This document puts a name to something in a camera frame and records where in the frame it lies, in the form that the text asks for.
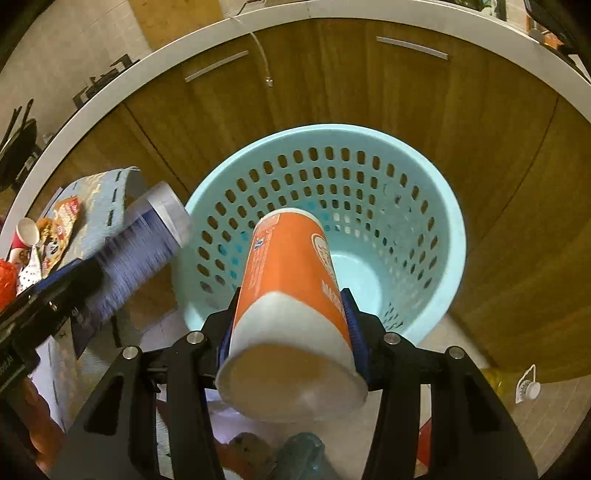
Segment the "left hand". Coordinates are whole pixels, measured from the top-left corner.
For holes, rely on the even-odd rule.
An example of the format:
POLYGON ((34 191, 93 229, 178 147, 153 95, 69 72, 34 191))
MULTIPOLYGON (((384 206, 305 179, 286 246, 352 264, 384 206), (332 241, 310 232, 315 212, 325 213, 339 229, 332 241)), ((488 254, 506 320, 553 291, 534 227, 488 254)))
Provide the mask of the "left hand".
POLYGON ((28 432, 37 467, 49 474, 63 446, 64 432, 51 418, 48 403, 30 378, 25 377, 10 392, 8 399, 28 432))

